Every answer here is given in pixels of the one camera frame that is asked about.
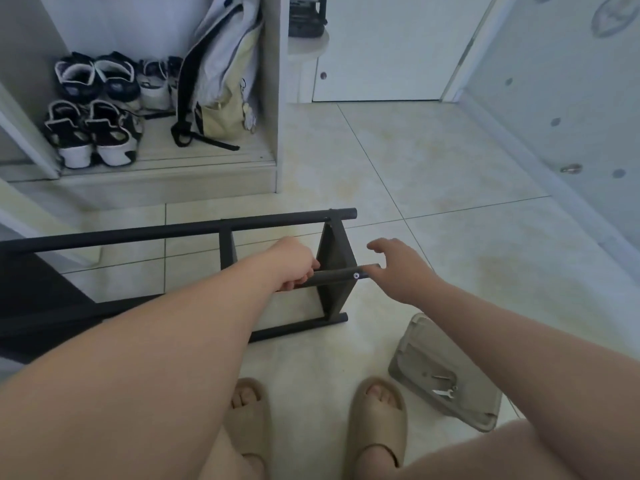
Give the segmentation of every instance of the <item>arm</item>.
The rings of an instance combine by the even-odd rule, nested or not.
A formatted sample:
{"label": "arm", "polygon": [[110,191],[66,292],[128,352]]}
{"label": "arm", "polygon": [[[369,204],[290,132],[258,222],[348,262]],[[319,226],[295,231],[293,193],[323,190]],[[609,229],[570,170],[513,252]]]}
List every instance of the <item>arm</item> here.
{"label": "arm", "polygon": [[397,239],[368,247],[387,258],[365,269],[380,288],[446,332],[584,478],[640,472],[640,363],[444,282]]}
{"label": "arm", "polygon": [[199,471],[262,310],[283,283],[292,289],[317,266],[308,248],[284,238],[37,359],[0,389],[0,476]]}

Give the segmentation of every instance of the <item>metal rack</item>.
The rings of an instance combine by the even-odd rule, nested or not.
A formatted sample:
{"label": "metal rack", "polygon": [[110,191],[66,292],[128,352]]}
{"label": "metal rack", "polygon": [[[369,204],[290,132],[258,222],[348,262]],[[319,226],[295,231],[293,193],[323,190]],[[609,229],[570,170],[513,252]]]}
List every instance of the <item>metal rack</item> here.
{"label": "metal rack", "polygon": [[152,227],[35,237],[0,242],[0,356],[27,363],[71,337],[161,295],[95,303],[36,253],[122,242],[217,233],[222,269],[237,261],[233,232],[324,222],[317,251],[320,269],[299,287],[317,287],[324,315],[252,332],[250,342],[282,337],[348,320],[340,313],[356,281],[356,265],[342,221],[356,209],[329,209]]}

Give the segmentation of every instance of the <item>slipper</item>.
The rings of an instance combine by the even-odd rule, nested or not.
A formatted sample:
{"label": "slipper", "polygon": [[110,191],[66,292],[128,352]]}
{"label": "slipper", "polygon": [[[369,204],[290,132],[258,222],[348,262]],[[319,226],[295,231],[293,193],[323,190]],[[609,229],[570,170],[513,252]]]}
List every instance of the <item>slipper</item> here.
{"label": "slipper", "polygon": [[268,472],[271,464],[271,409],[267,391],[256,379],[238,379],[236,388],[243,386],[251,387],[258,400],[241,408],[230,408],[225,414],[225,429],[236,451],[260,457]]}
{"label": "slipper", "polygon": [[[398,408],[381,403],[366,394],[374,384],[380,384],[396,398]],[[396,386],[389,381],[370,377],[358,386],[349,412],[347,452],[344,460],[343,479],[353,480],[356,460],[368,447],[380,445],[393,455],[396,467],[404,462],[407,435],[407,414],[404,398]]]}

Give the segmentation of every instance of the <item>shoe cabinet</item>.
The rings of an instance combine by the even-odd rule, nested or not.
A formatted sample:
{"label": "shoe cabinet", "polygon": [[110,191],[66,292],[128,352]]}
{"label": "shoe cabinet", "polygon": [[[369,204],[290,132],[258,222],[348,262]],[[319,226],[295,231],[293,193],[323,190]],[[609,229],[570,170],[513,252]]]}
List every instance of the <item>shoe cabinet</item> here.
{"label": "shoe cabinet", "polygon": [[233,152],[198,141],[175,145],[175,117],[145,121],[138,158],[127,167],[62,168],[39,128],[58,98],[53,66],[71,51],[114,50],[133,60],[183,57],[212,0],[0,0],[0,126],[23,161],[0,158],[0,178],[43,207],[115,209],[280,189],[288,72],[289,0],[262,0],[255,133]]}

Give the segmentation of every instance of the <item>black and white sneaker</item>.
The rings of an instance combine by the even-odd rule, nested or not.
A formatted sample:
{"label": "black and white sneaker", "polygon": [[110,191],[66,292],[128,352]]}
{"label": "black and white sneaker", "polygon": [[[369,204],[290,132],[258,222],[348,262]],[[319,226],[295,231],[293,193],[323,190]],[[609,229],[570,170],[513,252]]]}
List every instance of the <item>black and white sneaker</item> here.
{"label": "black and white sneaker", "polygon": [[104,85],[107,97],[128,111],[139,111],[140,85],[136,79],[135,64],[114,52],[98,57],[93,64]]}
{"label": "black and white sneaker", "polygon": [[106,165],[123,166],[136,160],[143,133],[142,120],[137,115],[98,99],[90,104],[84,124]]}
{"label": "black and white sneaker", "polygon": [[171,101],[174,109],[178,109],[178,79],[180,78],[182,62],[182,57],[176,57],[175,55],[171,55],[166,61],[169,71],[169,92],[171,93]]}
{"label": "black and white sneaker", "polygon": [[93,143],[84,128],[80,108],[69,101],[49,104],[44,126],[46,136],[62,157],[67,168],[86,168],[91,165]]}
{"label": "black and white sneaker", "polygon": [[89,104],[100,96],[102,80],[88,55],[74,52],[54,67],[56,88],[61,97],[76,104]]}
{"label": "black and white sneaker", "polygon": [[140,61],[138,82],[142,93],[142,107],[155,111],[171,109],[169,94],[169,73],[166,62],[148,60]]}

